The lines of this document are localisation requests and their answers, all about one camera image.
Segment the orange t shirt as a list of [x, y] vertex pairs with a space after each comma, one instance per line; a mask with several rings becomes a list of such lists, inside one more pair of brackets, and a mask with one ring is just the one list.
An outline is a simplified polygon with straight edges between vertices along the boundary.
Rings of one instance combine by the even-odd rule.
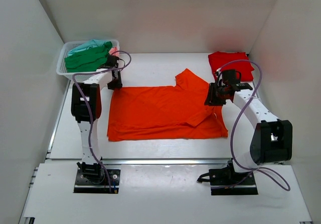
[[227, 138], [222, 108], [205, 105], [209, 84], [189, 69], [175, 79], [174, 86], [115, 90], [110, 102], [109, 141]]

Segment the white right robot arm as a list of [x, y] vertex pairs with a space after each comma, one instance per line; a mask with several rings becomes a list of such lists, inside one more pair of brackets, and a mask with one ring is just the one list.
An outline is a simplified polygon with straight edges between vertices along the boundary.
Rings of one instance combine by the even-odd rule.
[[256, 98], [256, 90], [248, 83], [241, 82], [237, 70], [218, 70], [216, 81], [210, 83], [205, 105], [223, 106], [230, 100], [240, 108], [235, 123], [245, 116], [254, 128], [248, 151], [239, 155], [234, 151], [234, 133], [231, 131], [230, 150], [232, 167], [225, 171], [225, 179], [231, 184], [238, 183], [244, 172], [258, 169], [263, 164], [288, 161], [292, 158], [292, 131], [290, 121], [281, 120], [272, 114]]

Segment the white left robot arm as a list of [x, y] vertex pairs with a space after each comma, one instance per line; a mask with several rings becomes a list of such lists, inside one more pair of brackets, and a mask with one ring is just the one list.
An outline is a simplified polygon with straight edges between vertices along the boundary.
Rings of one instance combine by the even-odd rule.
[[99, 152], [97, 123], [102, 113], [101, 90], [122, 88], [119, 60], [116, 54], [109, 55], [96, 74], [84, 82], [75, 81], [72, 86], [71, 114], [81, 133], [83, 153], [82, 162], [77, 166], [83, 177], [94, 185], [110, 183]]

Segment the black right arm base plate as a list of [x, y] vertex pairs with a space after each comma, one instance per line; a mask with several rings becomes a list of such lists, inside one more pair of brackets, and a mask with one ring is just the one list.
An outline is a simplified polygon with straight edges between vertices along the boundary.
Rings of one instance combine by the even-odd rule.
[[225, 167], [212, 168], [201, 174], [197, 182], [209, 183], [212, 196], [258, 195], [253, 172], [236, 172], [232, 160]]

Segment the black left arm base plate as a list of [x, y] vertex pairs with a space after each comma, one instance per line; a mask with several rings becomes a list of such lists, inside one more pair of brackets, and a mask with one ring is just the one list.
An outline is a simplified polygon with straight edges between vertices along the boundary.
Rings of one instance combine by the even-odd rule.
[[95, 178], [92, 173], [83, 173], [78, 167], [74, 183], [74, 193], [118, 194], [121, 177], [120, 169], [107, 169], [110, 182], [102, 170], [101, 178]]

